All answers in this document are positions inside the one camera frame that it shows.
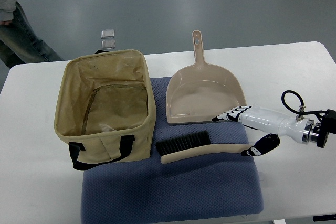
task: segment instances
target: beige fabric bin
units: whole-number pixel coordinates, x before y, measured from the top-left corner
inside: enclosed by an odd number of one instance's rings
[[[88,55],[67,64],[55,132],[69,145],[74,168],[150,157],[155,102],[142,53]]]

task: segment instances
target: fabric bin handle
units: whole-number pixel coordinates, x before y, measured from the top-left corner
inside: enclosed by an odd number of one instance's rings
[[[112,163],[112,162],[122,160],[122,159],[126,158],[127,156],[129,156],[131,154],[134,141],[135,141],[134,135],[121,136],[120,146],[119,146],[119,151],[120,151],[120,154],[121,154],[120,157],[118,157],[114,160],[99,163],[99,164],[87,164],[87,163],[77,161],[78,156],[79,156],[79,152],[80,151],[85,151],[84,145],[82,143],[69,142],[69,152],[70,152],[70,157],[72,159],[73,168],[76,169],[76,170],[88,170],[88,169],[91,169],[91,168],[96,167],[98,165]]]

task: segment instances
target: person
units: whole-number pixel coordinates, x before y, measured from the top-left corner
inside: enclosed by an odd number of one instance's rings
[[[9,68],[63,60],[35,35],[17,0],[0,0],[0,58]]]

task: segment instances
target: jeans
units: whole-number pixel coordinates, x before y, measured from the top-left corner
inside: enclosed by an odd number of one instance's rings
[[[12,68],[18,64],[63,60],[35,35],[18,2],[13,13],[10,25],[0,25],[0,59],[5,65]]]

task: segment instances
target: beige dustpan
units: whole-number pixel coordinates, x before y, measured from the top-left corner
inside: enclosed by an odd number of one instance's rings
[[[195,63],[170,79],[166,94],[169,124],[210,122],[236,106],[246,105],[236,77],[204,61],[201,32],[193,31]]]

